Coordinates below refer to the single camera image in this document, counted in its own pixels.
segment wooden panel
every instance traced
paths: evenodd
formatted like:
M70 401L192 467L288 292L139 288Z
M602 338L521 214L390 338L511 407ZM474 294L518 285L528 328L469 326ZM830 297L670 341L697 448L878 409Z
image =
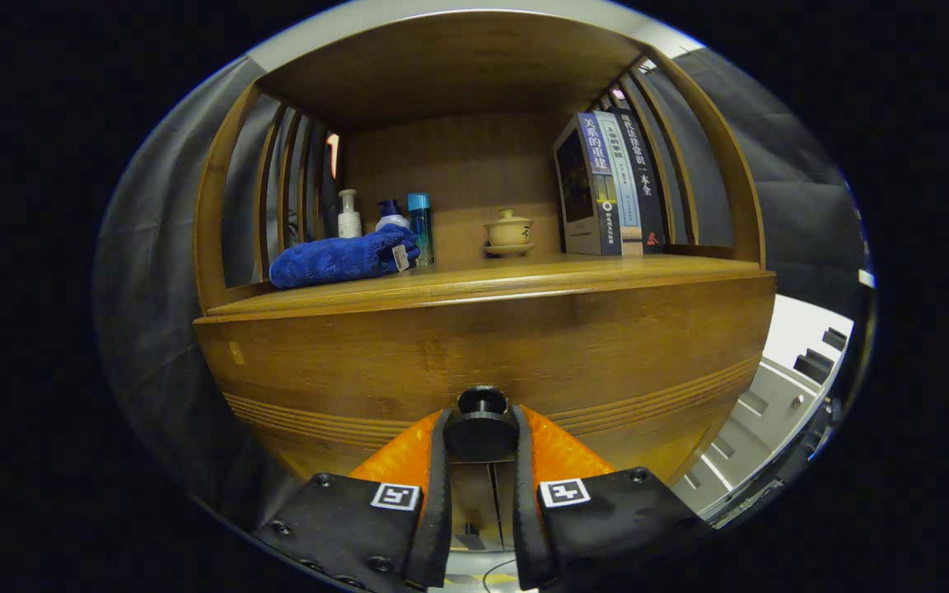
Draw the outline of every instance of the wooden panel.
M270 252L266 244L266 192L270 184L273 148L276 147L276 138L280 133L280 123L283 121L283 112L286 108L286 105L281 104L273 114L270 128L266 132L266 142L263 142L263 151L259 155L259 173L255 177L254 253L255 274L260 282L270 278Z
M528 12L418 16L259 79L336 131L459 113L581 111L640 55L611 30Z
M647 79L640 74L637 68L632 70L632 80L636 82L636 87L643 94L643 100L651 108L651 114L654 116L655 123L661 130L661 135L666 139L666 149L673 164L673 171L676 173L676 181L679 184L679 198L683 207L683 224L686 225L686 237L690 244L698 243L698 209L694 202L694 192L690 191L690 173L686 170L686 161L683 159L683 151L679 147L676 139L676 133L673 132L669 118L664 116L661 104L651 91Z
M435 263L385 278L269 292L216 307L211 316L196 323L387 311L452 301L603 292L765 274L752 262L669 254L599 258L557 253L551 259L480 259L455 266Z
M628 81L622 78L622 84L625 86L625 96L629 96L629 89L632 87L630 77ZM647 142L647 147L651 151L651 157L654 158L654 170L657 177L654 180L655 189L658 192L658 198L661 200L662 212L666 214L666 243L675 243L676 240L676 214L673 211L673 200L671 200L671 185L666 180L666 164L661 160L666 148L660 145L657 136L651 133L651 115L643 108L639 101L630 100L629 106L636 114L636 120L639 121L639 127L643 128L643 139Z
M760 215L760 198L753 184L753 174L750 173L746 155L738 147L730 125L727 125L720 109L713 105L705 91L682 68L654 46L643 44L643 47L647 50L647 56L688 102L690 111L694 112L708 138L708 145L713 149L720 166L723 187L727 191L727 205L731 209L735 258L757 262L763 268L764 222Z
M524 259L560 252L559 187L551 143L570 114L487 114L412 121L347 137L343 176L358 191L364 230L380 221L376 203L430 194L434 259L484 259L487 222L514 207L530 218L537 247Z
M291 164L295 153L295 138L298 136L298 124L302 121L302 113L293 112L288 132L283 140L283 150L280 152L280 176L278 181L278 253L289 247L288 237L288 206L291 202ZM301 150L305 151L308 135L302 136Z
M226 173L241 127L259 99L254 83L236 99L215 133L207 165L200 174L193 217L193 267L200 309L227 303L226 270L222 267L222 202L226 196Z
M678 454L645 455L748 388L773 305L764 275L196 330L242 418L320 439L322 455L374 450L490 383L610 463L667 470Z

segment wooden shelf board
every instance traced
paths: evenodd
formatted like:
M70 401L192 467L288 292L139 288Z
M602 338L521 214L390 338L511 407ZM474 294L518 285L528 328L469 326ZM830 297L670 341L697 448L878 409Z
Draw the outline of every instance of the wooden shelf board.
M769 275L755 262L692 255L599 258L556 253L411 268L384 278L252 296L214 307L196 323L337 315L460 303L603 292Z
M361 31L259 79L341 133L491 112L581 111L643 48L561 16L445 12Z

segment white wall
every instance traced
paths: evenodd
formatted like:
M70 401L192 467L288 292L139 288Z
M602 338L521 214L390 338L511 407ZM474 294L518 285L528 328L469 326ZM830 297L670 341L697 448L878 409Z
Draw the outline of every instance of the white wall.
M248 56L264 70L280 67L289 60L331 44L340 38L432 12L501 10L539 12L564 16L647 42L670 57L702 48L699 42L640 12L603 0L353 0L330 11L310 16L255 46Z

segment decorative groove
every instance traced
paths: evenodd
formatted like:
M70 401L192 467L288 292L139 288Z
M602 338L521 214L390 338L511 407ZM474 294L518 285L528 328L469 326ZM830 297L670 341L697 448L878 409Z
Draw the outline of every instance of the decorative groove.
M297 418L297 416L295 416L293 413L282 412L282 410L279 409L269 409L268 406L264 406L264 404L237 398L235 395L230 395L230 397L227 398L227 401L229 401L230 405L235 406L235 408L244 409L245 412L257 413L261 417L272 418L285 424L294 424L297 425L297 427L319 429L319 431L324 432L342 432L342 434L364 435L376 438L395 438L395 436L398 436L400 432L405 429L403 427L365 427L365 425L348 422L342 418L335 422L329 422L325 420L306 420Z
M277 428L279 431L290 432L291 434L294 434L294 435L302 435L305 437L312 437L316 439L327 439L332 442L353 444L353 446L371 447L373 448L373 450L377 450L377 448L380 448L384 446L385 444L387 444L388 442L390 442L390 439L364 440L364 439L357 439L357 438L347 438L345 435L340 436L339 434L328 434L328 432L320 432L320 431L316 431L315 429L310 429L310 428L298 428L298 427L294 427L294 425L289 425L289 424L279 422L273 419L266 419L266 418L261 418L259 416L254 416L254 414L251 414L251 413L237 412L237 410L235 409L234 409L234 413L236 413L236 416L240 418L240 420L244 420L252 424L259 425L260 427Z
M671 387L666 387L664 390L651 391L651 393L648 394L634 395L633 397L623 400L588 406L588 408L568 409L564 410L564 412L551 413L549 416L551 417L551 420L561 424L563 420L576 420L577 418L595 417L597 414L602 412L611 412L611 410L616 409L627 409L632 405L636 405L637 408L639 408L639 405L642 402L658 400L662 397L666 397L667 395L677 393L677 391L704 390L705 387L718 382L720 379L726 379L730 378L730 376L745 374L746 372L749 372L750 369L755 369L757 364L760 364L760 356L750 357L750 359L743 360L735 365L732 365L731 367L720 369L720 371L712 372L712 374L709 375L698 376L697 379L693 379L685 383L678 383Z
M748 378L749 372L753 371L758 363L760 363L760 357L751 357L733 367L667 387L665 390L652 391L649 394L636 395L633 398L594 405L590 408L547 413L546 416L574 436L599 434L599 432L653 420L712 401L726 394L727 391L734 390ZM354 446L379 448L410 425L410 422L404 420L331 416L327 413L288 409L240 395L224 395L233 413L242 420L277 428L280 431L294 432L297 435L329 439Z
M549 413L547 416L575 436L585 434L585 432L603 431L608 427L622 427L715 399L749 378L750 372L756 368L757 360L750 359L724 371L700 376L698 379L674 385L666 390L594 406L595 412L588 412L590 409L577 409L565 413ZM562 414L572 414L572 416L559 418Z
M373 427L397 427L398 432L402 432L405 428L408 428L409 425L412 424L412 422L415 422L415 420L412 420L410 422L407 420L376 420L373 418L332 416L332 414L330 413L308 412L308 410L305 410L305 409L285 408L285 406L274 405L271 403L264 403L264 402L252 400L252 398L245 398L245 397L242 397L242 395L234 395L234 394L223 394L223 395L226 396L226 399L233 398L233 399L244 401L244 402L251 402L259 406L259 408L275 409L275 410L279 410L279 412L290 413L290 414L294 414L294 416L308 418L311 420L336 421L336 423L338 423L339 425L345 425L345 427L353 427L353 425L358 425L358 424L368 424L368 425L372 425Z

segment black knob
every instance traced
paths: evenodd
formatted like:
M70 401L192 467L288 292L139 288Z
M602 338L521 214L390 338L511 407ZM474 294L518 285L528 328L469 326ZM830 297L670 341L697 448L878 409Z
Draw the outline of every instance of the black knob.
M519 427L508 412L507 398L497 387L470 387L456 401L445 427L445 447L458 461L499 461L515 453Z

